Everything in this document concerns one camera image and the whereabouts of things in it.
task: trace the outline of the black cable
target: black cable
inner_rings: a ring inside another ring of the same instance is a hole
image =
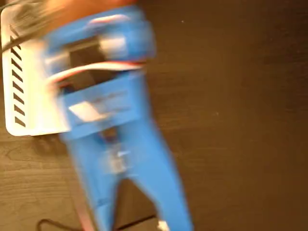
[[[63,225],[57,221],[53,221],[53,220],[50,220],[50,219],[42,219],[40,220],[37,225],[36,225],[36,231],[42,231],[42,224],[49,224],[49,225],[52,225],[52,226],[55,226],[59,229],[62,229],[62,230],[67,230],[67,231],[84,231],[83,229],[78,229],[78,228],[72,228],[70,226],[66,226],[66,225]]]

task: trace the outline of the wooden surface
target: wooden surface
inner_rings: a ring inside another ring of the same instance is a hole
[[[153,114],[195,230],[307,230],[307,1],[140,4],[158,46],[147,76]],[[77,224],[64,151],[10,136],[4,118],[0,140],[0,230],[33,230],[40,218]],[[121,212],[144,215],[138,201]]]

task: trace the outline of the wire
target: wire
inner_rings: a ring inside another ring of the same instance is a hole
[[[37,223],[37,228],[36,230],[37,231],[42,231],[42,224],[49,224],[49,225],[52,225],[52,226],[55,226],[59,229],[62,229],[62,230],[67,230],[67,231],[84,231],[83,229],[77,229],[77,228],[72,228],[70,226],[66,226],[66,225],[63,225],[57,221],[54,221],[54,220],[50,220],[50,219],[42,219],[40,220],[38,223]]]
[[[101,62],[94,63],[84,66],[74,67],[57,74],[50,76],[47,79],[47,84],[55,83],[61,81],[65,78],[68,78],[77,73],[87,71],[87,70],[113,70],[113,71],[127,71],[127,70],[138,70],[141,69],[142,65],[139,63],[130,63],[130,62]]]

